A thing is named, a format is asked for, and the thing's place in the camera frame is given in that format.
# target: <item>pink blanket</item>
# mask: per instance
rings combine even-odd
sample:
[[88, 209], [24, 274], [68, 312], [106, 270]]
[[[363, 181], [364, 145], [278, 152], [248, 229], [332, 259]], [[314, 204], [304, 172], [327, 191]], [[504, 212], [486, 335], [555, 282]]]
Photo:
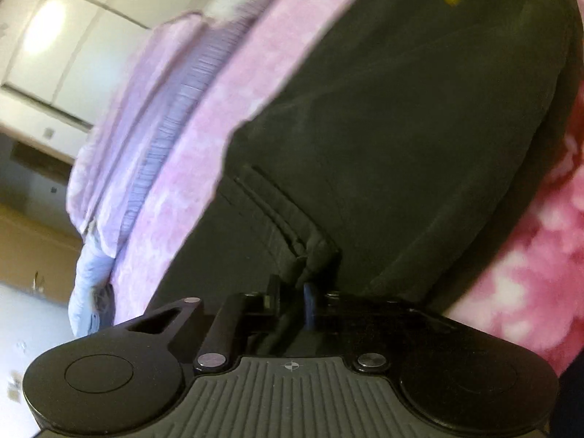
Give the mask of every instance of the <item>pink blanket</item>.
[[[278, 0], [219, 75], [166, 162], [113, 275], [116, 322], [143, 313], [211, 199], [230, 133], [266, 105], [351, 0]], [[584, 97], [584, 88], [580, 90]], [[584, 168], [576, 107], [566, 156], [450, 315], [517, 342], [561, 372], [584, 346]]]

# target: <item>metal screw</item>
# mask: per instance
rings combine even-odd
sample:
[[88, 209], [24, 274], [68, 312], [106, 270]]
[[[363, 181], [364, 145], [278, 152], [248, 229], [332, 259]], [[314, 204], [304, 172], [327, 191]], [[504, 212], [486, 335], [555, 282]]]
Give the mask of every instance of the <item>metal screw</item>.
[[199, 356], [197, 361], [203, 367], [214, 368], [214, 367], [221, 367], [221, 365], [223, 365], [227, 362], [227, 359], [223, 354], [209, 352], [208, 354], [203, 354], [202, 356]]
[[369, 369], [383, 367], [385, 364], [387, 364], [387, 359], [385, 358], [385, 356], [382, 356], [381, 354], [369, 352], [367, 354], [361, 354], [358, 357], [357, 362], [359, 363], [359, 365], [361, 365], [361, 367]]

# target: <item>pink bedding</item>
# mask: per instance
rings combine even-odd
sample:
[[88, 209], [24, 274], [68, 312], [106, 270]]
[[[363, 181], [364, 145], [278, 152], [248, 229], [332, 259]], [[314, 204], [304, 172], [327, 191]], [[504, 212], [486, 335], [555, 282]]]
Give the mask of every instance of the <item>pink bedding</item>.
[[[143, 313], [203, 213], [230, 133], [270, 101], [350, 1], [278, 0], [218, 76], [118, 256], [112, 279], [117, 323]], [[584, 103], [577, 104], [566, 156], [492, 266], [450, 312], [541, 354], [558, 373], [584, 346], [583, 113]]]

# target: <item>ribbed gray pad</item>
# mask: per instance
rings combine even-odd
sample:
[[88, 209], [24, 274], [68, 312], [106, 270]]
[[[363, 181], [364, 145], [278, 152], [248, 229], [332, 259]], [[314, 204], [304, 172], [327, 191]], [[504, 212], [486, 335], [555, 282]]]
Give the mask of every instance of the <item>ribbed gray pad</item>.
[[[410, 414], [389, 382], [341, 358], [252, 358], [197, 379], [176, 409], [128, 438], [452, 438]], [[535, 431], [522, 438], [540, 438]], [[61, 438], [45, 431], [39, 438]]]

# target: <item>black mechanical device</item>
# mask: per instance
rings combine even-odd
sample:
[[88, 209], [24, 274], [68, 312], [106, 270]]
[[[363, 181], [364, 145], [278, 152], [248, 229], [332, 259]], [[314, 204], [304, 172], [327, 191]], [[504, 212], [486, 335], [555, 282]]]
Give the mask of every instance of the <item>black mechanical device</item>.
[[274, 278], [214, 316], [185, 298], [57, 347], [23, 389], [39, 438], [535, 438], [558, 381], [411, 304]]

